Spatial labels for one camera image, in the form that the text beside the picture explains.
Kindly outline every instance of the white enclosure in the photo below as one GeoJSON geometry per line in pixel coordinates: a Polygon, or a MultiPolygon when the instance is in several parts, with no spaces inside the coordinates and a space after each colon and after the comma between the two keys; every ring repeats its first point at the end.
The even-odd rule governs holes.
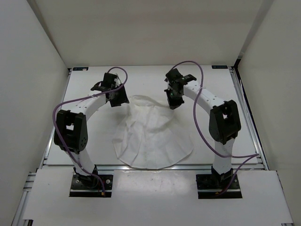
{"type": "Polygon", "coordinates": [[[59,54],[77,65],[233,66],[261,0],[35,0],[59,54]]]}
{"type": "Polygon", "coordinates": [[[0,225],[39,167],[68,71],[26,1],[0,3],[0,225]]]}
{"type": "Polygon", "coordinates": [[[269,166],[301,225],[301,2],[276,0],[239,64],[269,166]]]}
{"type": "MultiPolygon", "coordinates": [[[[33,226],[145,222],[280,226],[292,223],[291,213],[295,225],[301,226],[300,9],[299,0],[1,1],[0,225],[28,226],[33,219],[33,226]],[[211,65],[234,66],[243,53],[238,76],[233,68],[232,74],[228,69],[211,69],[211,65]],[[195,173],[209,172],[214,156],[193,127],[192,102],[187,99],[176,113],[188,122],[186,129],[200,152],[194,150],[168,170],[132,170],[116,158],[109,137],[99,139],[103,130],[97,125],[109,127],[110,116],[116,114],[115,108],[104,106],[88,123],[93,131],[88,151],[93,152],[100,143],[109,151],[103,159],[103,154],[91,156],[99,171],[114,174],[115,196],[68,198],[70,160],[57,146],[49,151],[54,106],[87,94],[111,65],[128,70],[128,95],[139,93],[166,101],[163,89],[168,65],[183,60],[204,65],[205,87],[240,106],[242,130],[234,154],[261,154],[238,173],[243,199],[194,199],[195,173]],[[72,72],[64,97],[67,68],[76,66],[90,68],[72,72]],[[252,114],[246,107],[240,77],[252,114]],[[266,170],[252,117],[272,171],[266,170]],[[26,179],[37,168],[37,176],[33,173],[26,179]],[[165,209],[169,209],[167,222],[165,209]],[[220,216],[212,216],[217,210],[220,216]]],[[[197,67],[179,68],[199,79],[197,67]]],[[[198,119],[206,130],[208,116],[201,109],[198,119]]],[[[233,168],[240,162],[233,160],[233,168]]]]}
{"type": "Polygon", "coordinates": [[[33,219],[33,226],[292,223],[275,171],[240,172],[244,198],[224,200],[198,199],[195,172],[189,170],[116,171],[112,197],[101,200],[68,197],[71,175],[70,168],[38,170],[24,218],[33,219]]]}

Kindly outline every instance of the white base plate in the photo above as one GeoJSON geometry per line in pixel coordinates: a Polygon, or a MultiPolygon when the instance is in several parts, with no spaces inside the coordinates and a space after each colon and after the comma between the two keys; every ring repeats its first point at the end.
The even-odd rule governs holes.
{"type": "MultiPolygon", "coordinates": [[[[204,70],[204,87],[224,100],[233,99],[239,110],[242,129],[233,146],[234,155],[248,155],[255,153],[252,138],[246,125],[246,121],[241,110],[238,97],[228,69],[212,69],[210,65],[202,66],[204,70]]],[[[72,71],[67,87],[64,101],[86,96],[91,87],[101,81],[105,72],[111,67],[89,67],[88,71],[72,71]]],[[[146,95],[157,101],[164,101],[166,105],[167,97],[164,90],[167,83],[164,82],[165,74],[171,66],[125,66],[128,72],[128,81],[125,85],[128,96],[146,95]]],[[[197,66],[184,65],[177,67],[183,75],[192,74],[200,81],[200,71],[197,66]]],[[[114,69],[112,73],[118,73],[121,80],[124,74],[119,69],[114,69]]],[[[175,115],[183,124],[183,129],[190,133],[194,150],[191,155],[178,162],[178,164],[212,164],[214,154],[206,146],[199,136],[194,125],[192,116],[193,101],[184,97],[185,103],[175,110],[175,115]]],[[[71,109],[76,103],[63,106],[63,109],[71,109]]],[[[87,151],[92,161],[97,165],[125,165],[118,160],[115,154],[112,138],[117,125],[126,115],[126,104],[121,107],[112,108],[109,103],[101,107],[88,121],[88,145],[87,151]]],[[[214,141],[211,138],[208,125],[209,116],[201,108],[197,107],[197,117],[201,130],[211,145],[214,141]]],[[[232,159],[232,163],[242,163],[244,159],[232,159]]],[[[253,158],[248,163],[257,163],[253,158]]],[[[58,146],[52,144],[47,160],[47,165],[72,165],[70,158],[58,146]]]]}
{"type": "Polygon", "coordinates": [[[69,197],[72,169],[37,172],[33,226],[281,226],[292,223],[275,171],[240,171],[242,199],[198,199],[194,171],[114,171],[111,198],[69,197]]]}

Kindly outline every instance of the black joint housing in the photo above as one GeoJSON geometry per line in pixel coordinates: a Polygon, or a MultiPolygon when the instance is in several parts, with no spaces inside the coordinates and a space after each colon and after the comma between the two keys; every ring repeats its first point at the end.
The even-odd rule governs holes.
{"type": "MultiPolygon", "coordinates": [[[[103,76],[103,81],[99,81],[96,83],[91,90],[98,90],[101,92],[106,92],[109,90],[117,89],[116,82],[117,82],[118,76],[111,73],[105,73],[103,76]]],[[[110,102],[111,107],[121,106],[123,103],[129,103],[129,100],[127,98],[126,89],[124,86],[119,89],[118,91],[114,91],[111,93],[106,94],[107,101],[110,102]]]]}
{"type": "Polygon", "coordinates": [[[168,89],[165,89],[167,100],[170,109],[175,109],[184,103],[182,96],[183,87],[190,81],[196,81],[197,79],[191,74],[183,76],[178,69],[172,69],[166,74],[165,81],[168,82],[168,89]]]}
{"type": "Polygon", "coordinates": [[[233,168],[231,168],[228,172],[219,174],[216,170],[211,166],[211,175],[212,179],[217,183],[217,185],[222,186],[223,184],[228,184],[230,178],[233,175],[233,168]]]}
{"type": "MultiPolygon", "coordinates": [[[[88,132],[86,116],[83,113],[60,110],[56,115],[56,123],[71,152],[79,153],[85,149],[88,142],[88,132]],[[70,125],[73,125],[73,130],[67,128],[70,125]]],[[[56,131],[54,143],[66,151],[56,131]]]]}
{"type": "Polygon", "coordinates": [[[209,132],[215,141],[223,145],[237,137],[241,130],[237,104],[234,100],[225,101],[221,106],[214,106],[210,111],[209,132]]]}
{"type": "MultiPolygon", "coordinates": [[[[86,187],[95,187],[98,184],[98,179],[92,175],[84,176],[76,172],[76,168],[73,168],[74,172],[77,174],[77,179],[86,187]]],[[[92,174],[98,176],[97,167],[95,166],[92,174]]]]}

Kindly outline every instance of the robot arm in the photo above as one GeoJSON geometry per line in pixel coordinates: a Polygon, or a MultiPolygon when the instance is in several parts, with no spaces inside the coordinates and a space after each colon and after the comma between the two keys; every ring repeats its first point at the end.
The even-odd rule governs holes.
{"type": "MultiPolygon", "coordinates": [[[[200,90],[195,77],[182,76],[177,69],[169,71],[165,81],[168,82],[165,92],[171,109],[184,103],[182,96],[195,100],[200,90]]],[[[202,88],[197,104],[210,116],[209,132],[214,139],[215,151],[222,156],[229,156],[229,158],[218,155],[214,157],[211,171],[218,183],[221,183],[233,175],[230,157],[235,138],[241,129],[237,104],[233,100],[224,101],[205,88],[202,88]]]]}
{"type": "MultiPolygon", "coordinates": [[[[105,73],[102,82],[96,83],[92,88],[88,96],[94,94],[116,89],[120,86],[119,78],[117,75],[105,73]]],[[[107,102],[110,102],[111,107],[121,106],[122,103],[129,103],[125,88],[121,88],[118,91],[113,91],[105,95],[92,97],[90,99],[79,102],[71,110],[60,110],[56,116],[56,123],[59,131],[63,136],[72,156],[77,162],[80,162],[81,167],[73,161],[75,173],[79,176],[79,180],[87,187],[93,187],[97,181],[95,177],[85,173],[82,169],[85,169],[88,173],[97,174],[97,168],[92,163],[86,146],[88,142],[87,133],[87,121],[90,117],[107,102]]],[[[66,152],[61,140],[55,132],[54,143],[66,152]]]]}

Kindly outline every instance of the black sticker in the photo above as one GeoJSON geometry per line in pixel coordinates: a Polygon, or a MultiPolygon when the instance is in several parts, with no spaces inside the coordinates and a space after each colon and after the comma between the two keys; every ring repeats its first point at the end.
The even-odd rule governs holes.
{"type": "Polygon", "coordinates": [[[74,67],[73,71],[87,71],[89,67],[74,67]]]}
{"type": "Polygon", "coordinates": [[[217,184],[213,180],[211,174],[197,174],[197,187],[198,187],[198,199],[241,199],[243,196],[240,191],[240,185],[237,175],[234,177],[234,181],[231,183],[229,190],[224,194],[217,195],[216,189],[223,190],[228,182],[217,184]]]}
{"type": "Polygon", "coordinates": [[[212,69],[228,69],[227,65],[212,65],[212,69]]]}

